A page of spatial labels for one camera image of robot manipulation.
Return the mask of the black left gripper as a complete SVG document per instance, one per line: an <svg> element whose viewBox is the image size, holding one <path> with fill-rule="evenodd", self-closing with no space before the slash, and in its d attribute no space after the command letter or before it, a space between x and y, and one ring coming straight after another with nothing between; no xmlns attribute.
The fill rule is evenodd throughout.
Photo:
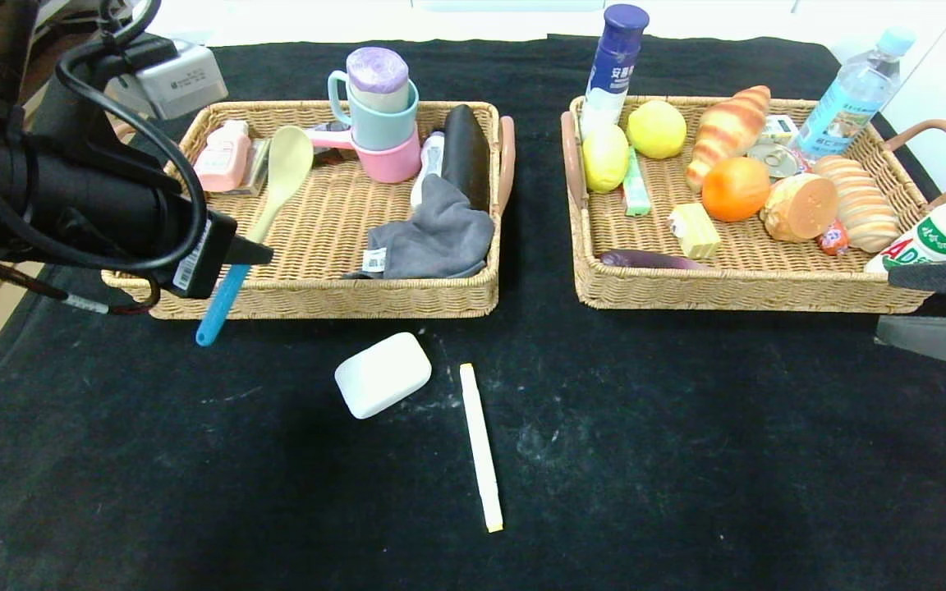
<svg viewBox="0 0 946 591"><path fill-rule="evenodd" d="M209 298L225 264L274 257L273 248L237 235L233 218L212 209L196 216L181 183L162 173L141 180L98 173L95 229L106 240L97 254L119 259L116 270L150 277L180 298Z"/></svg>

